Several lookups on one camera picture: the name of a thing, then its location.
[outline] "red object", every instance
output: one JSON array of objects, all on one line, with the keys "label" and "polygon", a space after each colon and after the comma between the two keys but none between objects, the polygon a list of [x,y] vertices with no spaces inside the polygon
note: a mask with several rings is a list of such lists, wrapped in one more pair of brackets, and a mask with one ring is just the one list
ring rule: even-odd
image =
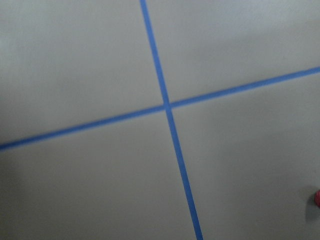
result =
[{"label": "red object", "polygon": [[320,190],[314,195],[314,203],[320,208]]}]

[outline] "blue painter's tape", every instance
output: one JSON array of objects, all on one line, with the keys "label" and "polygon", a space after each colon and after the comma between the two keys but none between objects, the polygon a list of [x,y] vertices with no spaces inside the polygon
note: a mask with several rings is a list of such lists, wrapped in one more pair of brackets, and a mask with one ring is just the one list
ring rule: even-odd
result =
[{"label": "blue painter's tape", "polygon": [[297,71],[294,73],[290,73],[290,74],[286,74],[286,75],[282,75],[282,76],[276,76],[276,77],[272,77],[272,78],[268,78],[265,80],[260,80],[260,81],[240,85],[240,86],[235,86],[235,87],[207,93],[207,94],[200,95],[200,96],[195,96],[195,97],[186,98],[183,100],[178,100],[178,101],[171,103],[171,107],[172,108],[182,107],[185,105],[190,105],[190,104],[194,104],[197,102],[203,102],[203,101],[210,100],[210,99],[216,99],[216,98],[220,98],[223,96],[232,95],[232,94],[236,94],[236,93],[240,93],[240,92],[244,92],[244,91],[248,91],[248,90],[252,90],[252,89],[257,89],[260,87],[264,87],[264,86],[268,86],[268,85],[272,85],[272,84],[277,84],[277,83],[293,80],[296,78],[305,77],[305,76],[312,75],[312,74],[318,74],[318,73],[320,73],[320,66],[314,67],[314,68],[311,68],[308,70]]},{"label": "blue painter's tape", "polygon": [[138,110],[138,111],[129,112],[129,113],[118,115],[118,116],[112,116],[109,118],[105,118],[105,119],[101,119],[101,120],[97,120],[97,121],[93,121],[93,122],[89,122],[89,123],[80,124],[77,126],[72,126],[72,127],[60,129],[57,131],[47,132],[47,133],[36,135],[36,136],[31,136],[31,137],[27,137],[24,139],[0,144],[0,151],[4,151],[4,150],[11,149],[14,147],[19,147],[19,146],[23,146],[23,145],[43,141],[43,140],[48,140],[48,139],[60,137],[60,136],[71,134],[71,133],[84,131],[87,129],[100,127],[103,125],[117,123],[120,121],[133,119],[133,118],[137,118],[137,117],[140,117],[143,115],[148,115],[148,114],[152,114],[152,113],[156,113],[156,112],[160,112],[160,111],[164,111],[164,110],[165,110],[165,107],[163,105],[155,106],[155,107],[150,107],[150,108],[146,108],[146,109],[142,109],[142,110]]},{"label": "blue painter's tape", "polygon": [[177,162],[178,162],[178,166],[179,166],[179,170],[180,170],[180,174],[181,174],[181,178],[182,178],[182,183],[183,183],[186,199],[187,199],[188,206],[189,206],[189,211],[190,211],[190,215],[191,215],[191,219],[192,219],[192,223],[193,223],[195,236],[196,236],[197,240],[203,240],[202,231],[200,228],[199,219],[198,219],[198,215],[197,215],[197,211],[196,211],[196,206],[195,206],[194,198],[192,196],[191,187],[190,187],[190,183],[189,183],[189,179],[188,179],[188,175],[187,175],[185,161],[184,161],[184,157],[183,157],[183,154],[181,151],[181,146],[180,146],[179,137],[178,137],[178,133],[177,133],[176,125],[175,125],[175,120],[174,120],[171,105],[169,102],[165,78],[163,75],[163,71],[162,71],[162,67],[161,67],[161,63],[160,63],[160,58],[158,55],[156,40],[154,37],[154,33],[153,33],[153,29],[152,29],[152,25],[151,25],[149,13],[148,13],[147,3],[145,0],[140,0],[140,5],[141,5],[143,18],[144,18],[146,32],[147,32],[148,39],[149,39],[151,52],[152,52],[154,67],[155,67],[155,71],[157,74],[157,78],[158,78],[158,82],[159,82],[159,86],[160,86],[160,90],[161,90],[161,94],[162,94],[163,105],[165,108],[166,117],[167,117],[169,128],[170,128],[170,133],[171,133],[171,138],[172,138],[172,142],[173,142],[173,146],[174,146],[174,150],[175,150],[175,155],[177,158]]}]

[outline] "gray surface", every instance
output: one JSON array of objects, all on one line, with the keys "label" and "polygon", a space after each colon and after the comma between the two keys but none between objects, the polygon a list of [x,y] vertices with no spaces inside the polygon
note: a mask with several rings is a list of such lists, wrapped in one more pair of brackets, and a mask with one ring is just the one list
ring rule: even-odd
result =
[{"label": "gray surface", "polygon": [[205,240],[314,240],[320,74],[174,110]]},{"label": "gray surface", "polygon": [[0,152],[0,188],[0,239],[195,239],[164,113]]},{"label": "gray surface", "polygon": [[1,1],[0,16],[0,143],[162,103],[139,1]]},{"label": "gray surface", "polygon": [[151,0],[171,101],[320,65],[318,0]]}]

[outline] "gray floor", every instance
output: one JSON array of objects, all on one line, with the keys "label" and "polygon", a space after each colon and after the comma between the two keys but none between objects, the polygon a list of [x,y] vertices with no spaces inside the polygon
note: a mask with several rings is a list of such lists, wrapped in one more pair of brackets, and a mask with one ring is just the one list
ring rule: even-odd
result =
[{"label": "gray floor", "polygon": [[140,2],[2,1],[0,238],[317,239],[320,2],[147,7],[193,198]]}]

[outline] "blue tape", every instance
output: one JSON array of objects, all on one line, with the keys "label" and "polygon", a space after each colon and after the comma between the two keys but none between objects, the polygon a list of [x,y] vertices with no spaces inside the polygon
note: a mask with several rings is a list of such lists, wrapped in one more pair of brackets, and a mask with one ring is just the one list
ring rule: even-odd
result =
[{"label": "blue tape", "polygon": [[272,77],[272,78],[268,78],[265,80],[260,80],[260,81],[240,85],[240,86],[235,86],[235,87],[207,93],[207,94],[200,95],[200,96],[195,96],[195,97],[186,98],[183,100],[178,100],[178,101],[172,102],[171,107],[172,108],[182,107],[185,105],[190,105],[190,104],[194,104],[197,102],[202,102],[202,101],[206,101],[206,100],[210,100],[210,99],[216,99],[216,98],[220,98],[223,96],[232,95],[232,94],[236,94],[236,93],[240,93],[240,92],[244,92],[244,91],[248,91],[248,90],[253,90],[256,88],[260,88],[260,87],[264,87],[264,86],[268,86],[268,85],[272,85],[272,84],[277,84],[277,83],[293,80],[296,78],[305,77],[305,76],[312,75],[312,74],[318,74],[318,73],[320,73],[320,66],[310,68],[308,70],[297,71],[294,73],[290,73],[290,74],[286,74],[286,75],[282,75],[282,76],[276,76],[276,77]]},{"label": "blue tape", "polygon": [[165,110],[165,107],[163,105],[150,107],[150,108],[146,108],[146,109],[142,109],[142,110],[138,110],[138,111],[133,111],[133,112],[129,112],[129,113],[118,115],[118,116],[113,116],[113,117],[109,117],[109,118],[105,118],[105,119],[101,119],[101,120],[97,120],[97,121],[93,121],[93,122],[89,122],[89,123],[80,124],[77,126],[72,126],[72,127],[60,129],[57,131],[47,132],[44,134],[31,136],[31,137],[27,137],[24,139],[20,139],[20,140],[8,142],[8,143],[3,143],[3,144],[0,144],[0,152],[7,150],[7,149],[14,148],[14,147],[19,147],[19,146],[47,140],[47,139],[52,139],[52,138],[60,137],[63,135],[100,127],[103,125],[113,124],[113,123],[117,123],[120,121],[137,118],[137,117],[140,117],[143,115],[153,114],[153,113],[160,112],[163,110]]},{"label": "blue tape", "polygon": [[163,105],[165,108],[166,117],[168,120],[170,132],[171,132],[171,138],[173,141],[175,155],[177,158],[177,162],[178,162],[178,166],[179,166],[179,170],[182,178],[182,183],[183,183],[186,199],[189,206],[193,228],[195,231],[195,236],[197,240],[203,240],[199,219],[196,211],[196,206],[195,206],[194,198],[192,196],[191,187],[190,187],[190,183],[187,175],[185,161],[181,151],[181,146],[180,146],[179,137],[178,137],[178,133],[175,125],[175,120],[174,120],[171,105],[169,102],[168,92],[167,92],[166,83],[165,83],[165,79],[164,79],[164,75],[163,75],[163,71],[160,63],[160,58],[158,55],[156,40],[154,37],[154,33],[153,33],[153,29],[152,29],[152,25],[151,25],[149,13],[148,13],[147,3],[145,0],[140,0],[140,5],[141,5],[143,18],[144,18],[146,32],[149,39],[151,52],[152,52],[154,67],[155,67],[155,71],[157,74],[157,78],[158,78],[158,82],[159,82],[159,86],[162,94]]}]

